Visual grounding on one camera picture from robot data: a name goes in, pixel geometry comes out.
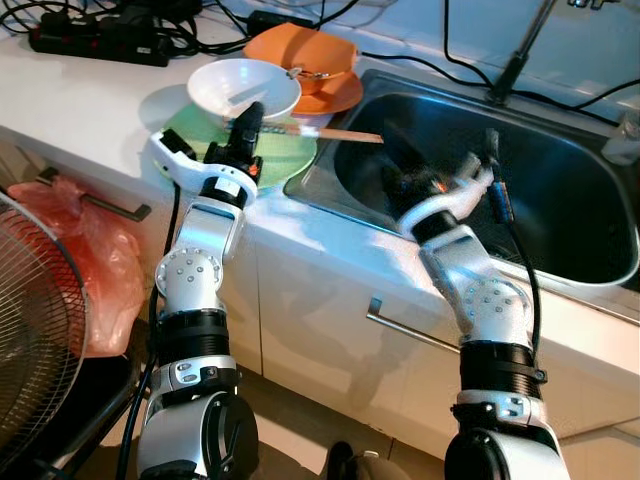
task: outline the plastic bag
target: plastic bag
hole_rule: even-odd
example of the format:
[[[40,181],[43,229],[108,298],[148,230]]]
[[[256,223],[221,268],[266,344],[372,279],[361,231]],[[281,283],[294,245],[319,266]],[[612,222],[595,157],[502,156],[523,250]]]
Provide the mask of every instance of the plastic bag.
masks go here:
[[[85,192],[61,175],[51,187],[36,182],[9,187],[69,250],[80,272],[90,302],[85,356],[121,355],[145,299],[140,249],[120,218],[81,201]]]

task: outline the electric fan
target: electric fan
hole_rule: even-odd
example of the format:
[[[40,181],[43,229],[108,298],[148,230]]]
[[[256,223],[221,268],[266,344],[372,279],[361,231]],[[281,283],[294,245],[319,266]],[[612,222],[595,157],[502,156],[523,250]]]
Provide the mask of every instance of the electric fan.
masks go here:
[[[0,472],[69,392],[86,346],[87,307],[64,247],[0,194]]]

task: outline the kitchen counter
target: kitchen counter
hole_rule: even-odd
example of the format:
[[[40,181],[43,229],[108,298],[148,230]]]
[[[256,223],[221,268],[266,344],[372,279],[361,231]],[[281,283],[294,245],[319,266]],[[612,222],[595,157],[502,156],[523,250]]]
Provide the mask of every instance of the kitchen counter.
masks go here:
[[[207,15],[208,19],[198,20],[203,41],[238,38],[219,15]],[[155,68],[37,54],[25,37],[4,38],[0,40],[0,139],[142,198],[166,200],[171,184],[152,163],[148,137],[188,104],[189,75],[211,60],[198,55]],[[361,60],[357,72],[371,66],[457,93],[482,94],[417,68]],[[524,100],[514,99],[510,106],[605,135],[611,131]],[[296,202],[281,189],[261,195],[246,214],[258,242],[292,255],[322,254],[334,259],[337,269],[382,273],[407,298],[439,296],[412,242]],[[567,362],[594,374],[637,383],[637,325],[548,292],[542,292],[542,305],[546,351],[561,353]]]

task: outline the stainless steel sink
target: stainless steel sink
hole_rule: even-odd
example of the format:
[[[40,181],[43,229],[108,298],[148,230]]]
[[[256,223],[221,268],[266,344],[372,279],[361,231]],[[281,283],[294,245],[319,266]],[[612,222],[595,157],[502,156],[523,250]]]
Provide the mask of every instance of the stainless steel sink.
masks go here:
[[[586,292],[583,300],[590,303],[594,297],[606,298],[611,287],[633,286],[636,222],[628,192],[596,153],[603,137],[380,71],[367,71],[363,83],[364,100],[335,118],[333,126],[382,134],[384,121],[392,121],[410,134],[430,166],[445,175],[453,174],[468,152],[481,152],[486,128],[500,132],[503,173],[527,251],[547,280],[543,286],[576,298]],[[395,233],[381,183],[381,169],[390,164],[379,145],[325,143],[314,164],[292,179],[285,192]],[[523,269],[514,268],[520,259],[506,229],[493,222],[486,200],[467,223],[485,248],[504,260],[506,271],[522,277]],[[620,293],[614,293],[620,303]],[[617,313],[633,316],[637,300],[633,295],[623,300],[631,311]],[[597,306],[615,311],[611,302]]]

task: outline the faucet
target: faucet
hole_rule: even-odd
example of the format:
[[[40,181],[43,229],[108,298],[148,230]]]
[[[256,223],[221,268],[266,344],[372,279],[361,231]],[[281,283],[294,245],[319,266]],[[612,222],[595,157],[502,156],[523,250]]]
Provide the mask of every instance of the faucet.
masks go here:
[[[505,69],[502,71],[502,74],[498,80],[496,80],[491,90],[487,92],[486,99],[489,103],[493,105],[505,105],[507,103],[507,98],[511,93],[513,85],[516,83],[516,80],[520,76],[520,72],[529,59],[529,50],[531,50],[533,42],[535,42],[538,37],[540,30],[547,21],[547,18],[549,18],[549,14],[556,4],[556,1],[557,0],[543,0],[540,8],[538,9],[537,15],[529,25],[527,33],[522,39],[520,47],[518,50],[513,52],[513,55]],[[567,3],[578,8],[585,8],[589,3],[591,3],[592,10],[600,10],[605,2],[614,3],[619,1],[620,0],[567,0]]]

